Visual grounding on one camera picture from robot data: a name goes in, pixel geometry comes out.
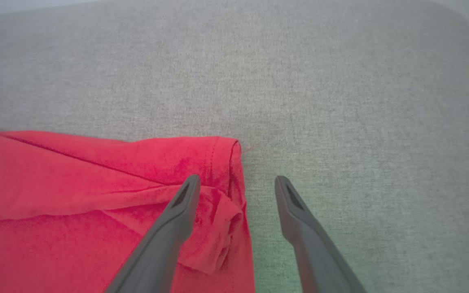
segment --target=gray fabric surface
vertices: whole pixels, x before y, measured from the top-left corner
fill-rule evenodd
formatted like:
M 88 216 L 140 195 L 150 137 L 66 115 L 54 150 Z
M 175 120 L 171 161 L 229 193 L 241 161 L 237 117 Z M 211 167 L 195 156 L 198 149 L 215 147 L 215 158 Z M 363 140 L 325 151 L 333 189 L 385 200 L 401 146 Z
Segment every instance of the gray fabric surface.
M 430 2 L 110 0 L 0 16 L 0 129 L 240 139 L 257 292 L 288 176 L 366 289 L 469 292 L 469 25 Z

